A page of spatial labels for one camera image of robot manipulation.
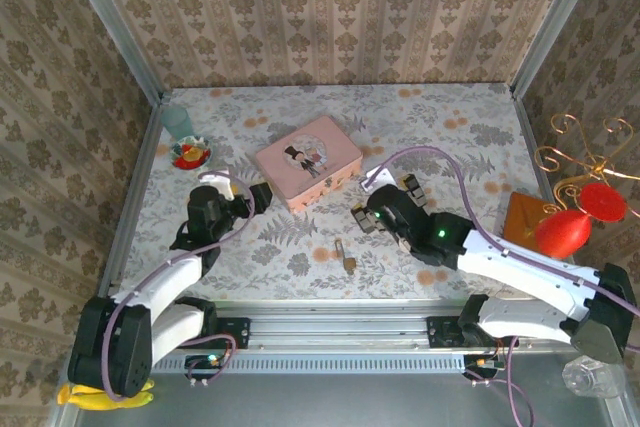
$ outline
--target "clear plastic bottle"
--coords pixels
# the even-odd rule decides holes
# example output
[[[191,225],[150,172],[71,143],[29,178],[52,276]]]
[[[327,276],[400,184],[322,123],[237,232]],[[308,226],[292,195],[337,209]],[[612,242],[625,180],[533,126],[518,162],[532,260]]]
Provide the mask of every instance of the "clear plastic bottle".
[[[610,399],[625,387],[622,364],[605,364],[586,355],[565,365],[562,379],[571,392],[583,397]]]

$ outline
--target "patterned table surface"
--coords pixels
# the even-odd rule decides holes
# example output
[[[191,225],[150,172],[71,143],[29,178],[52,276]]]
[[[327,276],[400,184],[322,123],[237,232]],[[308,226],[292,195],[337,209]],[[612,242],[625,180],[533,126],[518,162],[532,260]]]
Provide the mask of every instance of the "patterned table surface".
[[[329,114],[362,149],[364,171],[418,144],[452,154],[465,173],[472,205],[493,232],[502,228],[513,190],[538,191],[513,102],[502,84],[181,89],[170,102],[186,107],[196,132],[213,141],[214,159],[207,167],[228,166],[249,183],[263,180],[251,160],[257,151]],[[197,172],[170,164],[170,144],[163,131],[124,271],[125,285],[168,255],[178,226],[186,220],[189,192],[198,185]],[[415,173],[433,210],[465,215],[446,161],[414,154],[399,159],[392,173]],[[365,235],[350,214],[350,208],[364,200],[356,181],[298,215],[274,198],[267,213],[222,247],[212,271],[189,293],[211,300],[519,295],[483,277],[426,266],[399,250],[389,234]],[[336,238],[343,239],[347,256],[357,260],[353,276],[337,259]]]

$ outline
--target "patterned wall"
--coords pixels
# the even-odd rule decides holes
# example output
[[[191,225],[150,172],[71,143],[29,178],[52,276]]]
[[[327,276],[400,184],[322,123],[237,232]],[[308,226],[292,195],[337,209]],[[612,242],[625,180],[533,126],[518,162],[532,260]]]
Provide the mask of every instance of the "patterned wall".
[[[504,82],[552,0],[116,0],[166,88]]]
[[[0,0],[0,425],[40,425],[150,107],[88,0]]]
[[[640,131],[640,0],[579,0],[557,42],[524,98],[540,145],[581,156],[584,147],[577,132],[561,138],[550,134],[556,112],[584,119],[594,153],[612,152],[621,136],[602,130],[605,116],[620,116]],[[625,149],[615,166],[640,175],[640,135]],[[575,172],[567,168],[552,182]],[[616,182],[631,205],[640,211],[640,182]],[[620,223],[599,224],[577,259],[594,266],[614,262],[628,269],[640,299],[640,220],[630,215]],[[640,343],[640,328],[633,334]],[[640,380],[638,362],[636,380]],[[640,392],[640,383],[636,382]]]

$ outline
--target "pink tin box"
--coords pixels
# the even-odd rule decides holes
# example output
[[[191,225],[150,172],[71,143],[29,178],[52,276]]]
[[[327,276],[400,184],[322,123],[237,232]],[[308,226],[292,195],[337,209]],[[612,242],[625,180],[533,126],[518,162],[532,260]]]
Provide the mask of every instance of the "pink tin box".
[[[362,152],[325,115],[261,150],[256,160],[295,213],[360,172]]]

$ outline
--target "cartoon couple picture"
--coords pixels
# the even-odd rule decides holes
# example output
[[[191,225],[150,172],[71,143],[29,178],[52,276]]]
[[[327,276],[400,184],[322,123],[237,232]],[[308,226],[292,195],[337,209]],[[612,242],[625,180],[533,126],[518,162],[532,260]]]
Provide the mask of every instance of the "cartoon couple picture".
[[[327,156],[324,143],[312,135],[301,135],[284,149],[284,158],[292,167],[304,170],[312,178],[320,176],[318,168],[327,170]]]

